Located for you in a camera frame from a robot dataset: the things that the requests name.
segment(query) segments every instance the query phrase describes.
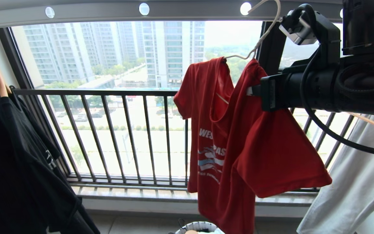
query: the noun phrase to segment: robotic arm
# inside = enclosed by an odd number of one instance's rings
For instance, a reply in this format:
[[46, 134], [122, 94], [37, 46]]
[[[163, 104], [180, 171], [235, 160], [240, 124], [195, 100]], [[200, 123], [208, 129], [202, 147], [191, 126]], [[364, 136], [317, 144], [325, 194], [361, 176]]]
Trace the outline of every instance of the robotic arm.
[[374, 114], [374, 0], [343, 0], [343, 54], [340, 30], [308, 4], [282, 18], [279, 29], [295, 44], [313, 44], [316, 52], [294, 62], [281, 74], [264, 77], [249, 88], [261, 96], [262, 109], [305, 108], [313, 121], [334, 139], [374, 154], [374, 148], [332, 132], [312, 109]]

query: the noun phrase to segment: red t-shirt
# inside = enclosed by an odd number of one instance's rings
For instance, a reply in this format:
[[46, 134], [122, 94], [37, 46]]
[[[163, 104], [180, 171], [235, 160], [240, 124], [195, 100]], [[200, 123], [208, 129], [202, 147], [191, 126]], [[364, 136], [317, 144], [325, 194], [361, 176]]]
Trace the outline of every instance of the red t-shirt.
[[233, 87], [225, 60], [212, 59], [190, 65], [174, 97], [192, 119], [188, 191], [198, 192], [200, 213], [226, 234], [254, 232], [255, 195], [331, 184], [292, 114], [264, 112], [260, 97], [246, 96], [264, 76], [253, 59]]

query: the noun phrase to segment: window sill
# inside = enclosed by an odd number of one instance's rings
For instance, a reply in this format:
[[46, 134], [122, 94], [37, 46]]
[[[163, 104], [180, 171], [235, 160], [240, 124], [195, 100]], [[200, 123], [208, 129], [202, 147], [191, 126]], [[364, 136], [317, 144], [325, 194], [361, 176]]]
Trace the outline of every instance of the window sill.
[[[197, 193], [185, 190], [72, 186], [87, 210], [199, 215]], [[287, 192], [256, 198], [256, 217], [302, 218], [317, 193]]]

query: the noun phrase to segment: tile floor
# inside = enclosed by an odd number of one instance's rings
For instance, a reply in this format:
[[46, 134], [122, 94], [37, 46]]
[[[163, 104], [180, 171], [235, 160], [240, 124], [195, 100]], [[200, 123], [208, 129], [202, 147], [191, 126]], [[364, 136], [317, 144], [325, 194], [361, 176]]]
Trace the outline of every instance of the tile floor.
[[[167, 234], [179, 229], [178, 217], [136, 217], [92, 215], [101, 234]], [[186, 219], [185, 223], [203, 221], [202, 219]], [[260, 220], [256, 221], [255, 234], [296, 234], [299, 220]]]

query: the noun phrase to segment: white pants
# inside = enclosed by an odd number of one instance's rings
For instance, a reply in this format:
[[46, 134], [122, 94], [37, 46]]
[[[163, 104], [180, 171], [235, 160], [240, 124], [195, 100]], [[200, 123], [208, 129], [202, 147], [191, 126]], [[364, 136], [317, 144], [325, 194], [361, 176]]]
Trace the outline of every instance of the white pants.
[[[359, 120], [349, 139], [374, 148], [374, 126]], [[330, 176], [333, 183], [321, 188], [299, 234], [353, 234], [374, 211], [374, 154], [344, 146]]]

